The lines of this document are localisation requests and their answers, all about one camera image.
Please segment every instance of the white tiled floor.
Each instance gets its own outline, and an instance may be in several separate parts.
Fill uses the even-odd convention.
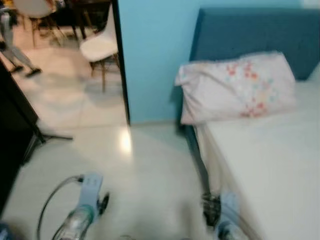
[[[38,148],[16,179],[3,220],[26,240],[35,239],[43,203],[53,188],[74,174],[99,172],[101,194],[110,192],[106,213],[88,240],[209,240],[201,208],[201,186],[186,139],[173,124],[128,127],[117,73],[99,78],[76,49],[27,49],[43,69],[16,81],[42,118],[42,128],[67,131],[73,141],[53,140]],[[51,239],[76,206],[80,186],[59,192],[45,213],[42,239]]]

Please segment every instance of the light blue wall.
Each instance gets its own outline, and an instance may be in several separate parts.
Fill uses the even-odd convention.
[[[174,81],[189,59],[200,7],[299,7],[300,0],[118,0],[132,123],[172,121]]]

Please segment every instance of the cable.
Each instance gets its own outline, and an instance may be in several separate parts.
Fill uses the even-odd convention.
[[[56,188],[50,193],[48,199],[45,201],[39,219],[38,219],[38,223],[36,226],[36,240],[41,240],[41,225],[42,225],[42,220],[44,217],[44,213],[45,210],[48,206],[48,203],[50,202],[50,200],[52,199],[52,197],[65,185],[69,184],[69,183],[73,183],[73,182],[79,182],[82,183],[84,181],[84,175],[76,175],[76,176],[70,176],[68,178],[66,178],[65,180],[63,180],[58,186],[56,186]]]

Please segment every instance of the person's foot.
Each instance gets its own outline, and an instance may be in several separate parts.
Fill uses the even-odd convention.
[[[27,74],[25,75],[25,77],[26,77],[26,78],[30,78],[30,77],[32,77],[32,76],[34,76],[34,75],[36,75],[36,74],[41,73],[41,72],[42,72],[42,70],[41,70],[40,68],[34,68],[34,69],[31,70],[31,72],[27,73]]]
[[[14,68],[12,68],[12,69],[10,70],[10,73],[14,74],[14,73],[17,73],[17,72],[22,71],[23,69],[24,69],[23,66],[18,65],[18,66],[15,66]]]

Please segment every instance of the pillow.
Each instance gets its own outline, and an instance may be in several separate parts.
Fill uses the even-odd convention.
[[[181,123],[259,117],[292,109],[295,82],[280,52],[183,65],[175,80],[183,89]]]

